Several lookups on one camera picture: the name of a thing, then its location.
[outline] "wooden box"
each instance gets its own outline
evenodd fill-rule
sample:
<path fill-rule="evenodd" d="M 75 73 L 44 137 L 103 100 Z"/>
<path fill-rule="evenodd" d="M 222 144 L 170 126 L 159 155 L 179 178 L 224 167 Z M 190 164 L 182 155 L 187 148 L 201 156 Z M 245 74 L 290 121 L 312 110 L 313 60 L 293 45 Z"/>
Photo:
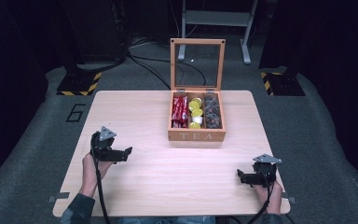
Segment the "wooden box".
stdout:
<path fill-rule="evenodd" d="M 226 122 L 220 90 L 225 44 L 225 39 L 171 39 L 169 141 L 224 141 Z M 186 58 L 179 57 L 185 50 Z M 191 103 L 193 106 L 190 106 L 192 101 L 198 101 L 199 105 Z M 177 113 L 177 102 L 186 104 L 187 116 Z"/>

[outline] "wooden table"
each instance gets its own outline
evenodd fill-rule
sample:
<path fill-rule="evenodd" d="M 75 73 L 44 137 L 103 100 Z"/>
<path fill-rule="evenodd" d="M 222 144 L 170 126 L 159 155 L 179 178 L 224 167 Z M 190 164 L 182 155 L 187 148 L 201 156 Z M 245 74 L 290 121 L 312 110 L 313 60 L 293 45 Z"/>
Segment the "wooden table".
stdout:
<path fill-rule="evenodd" d="M 117 133 L 113 149 L 133 147 L 128 161 L 113 165 L 103 180 L 110 217 L 251 215 L 261 205 L 255 190 L 241 184 L 237 169 L 252 174 L 252 158 L 267 153 L 269 141 L 249 91 L 222 91 L 227 134 L 223 143 L 170 142 L 169 91 L 99 91 L 62 183 L 68 199 L 55 203 L 60 217 L 81 186 L 82 159 L 93 133 Z M 98 191 L 93 216 L 102 216 Z M 282 200 L 282 213 L 290 204 Z"/>

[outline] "gray carpet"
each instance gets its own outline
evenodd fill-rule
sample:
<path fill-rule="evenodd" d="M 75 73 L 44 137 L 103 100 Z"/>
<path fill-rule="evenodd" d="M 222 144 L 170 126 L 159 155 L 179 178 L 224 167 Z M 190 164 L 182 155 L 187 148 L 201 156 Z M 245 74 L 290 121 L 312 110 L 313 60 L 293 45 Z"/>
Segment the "gray carpet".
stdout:
<path fill-rule="evenodd" d="M 254 95 L 272 151 L 283 161 L 279 166 L 282 181 L 289 195 L 297 199 L 289 213 L 293 221 L 358 223 L 358 173 L 345 159 L 329 112 L 313 85 L 298 75 L 306 96 L 268 96 L 260 76 L 267 70 L 257 69 L 264 36 L 257 36 L 253 42 L 251 65 L 242 62 L 241 36 L 208 37 L 227 39 L 222 89 L 248 90 Z M 170 49 L 146 44 L 131 48 L 131 54 L 169 60 Z M 170 81 L 168 63 L 143 62 Z M 0 169 L 0 223 L 59 222 L 52 215 L 54 203 L 47 203 L 47 199 L 60 190 L 95 95 L 95 92 L 91 96 L 56 95 L 64 75 L 63 68 L 46 74 L 49 82 L 46 102 Z M 103 72 L 96 91 L 102 90 L 167 88 L 150 72 L 127 59 Z M 84 111 L 83 116 L 79 122 L 65 122 L 75 104 L 85 104 L 77 108 Z M 250 218 L 239 219 L 246 222 Z M 92 223 L 104 222 L 95 217 Z"/>

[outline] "human hand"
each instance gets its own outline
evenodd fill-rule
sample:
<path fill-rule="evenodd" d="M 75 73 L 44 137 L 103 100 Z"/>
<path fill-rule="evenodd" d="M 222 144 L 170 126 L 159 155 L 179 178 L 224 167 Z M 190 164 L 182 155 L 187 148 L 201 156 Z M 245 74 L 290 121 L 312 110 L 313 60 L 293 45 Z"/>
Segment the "human hand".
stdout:
<path fill-rule="evenodd" d="M 101 173 L 101 179 L 103 179 L 107 173 L 107 170 L 112 164 L 116 164 L 112 161 L 98 161 L 98 169 Z M 95 173 L 94 159 L 88 153 L 83 158 L 83 181 L 79 193 L 88 197 L 93 197 L 97 188 L 97 175 Z"/>
<path fill-rule="evenodd" d="M 258 201 L 264 204 L 269 196 L 268 188 L 263 188 L 260 185 L 253 185 L 257 192 Z M 267 213 L 269 214 L 281 214 L 281 203 L 282 203 L 282 186 L 275 181 L 273 185 L 269 186 L 269 190 L 272 190 L 271 196 L 269 197 L 269 204 L 267 207 Z"/>

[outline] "black base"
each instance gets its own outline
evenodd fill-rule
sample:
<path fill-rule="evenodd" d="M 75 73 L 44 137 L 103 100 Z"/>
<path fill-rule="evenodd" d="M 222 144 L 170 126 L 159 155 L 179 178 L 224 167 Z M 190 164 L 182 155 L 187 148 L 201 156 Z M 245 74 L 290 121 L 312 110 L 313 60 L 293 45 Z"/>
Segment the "black base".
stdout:
<path fill-rule="evenodd" d="M 57 91 L 89 91 L 98 72 L 67 72 Z"/>
<path fill-rule="evenodd" d="M 305 96 L 296 77 L 288 77 L 279 73 L 263 73 L 268 95 Z"/>

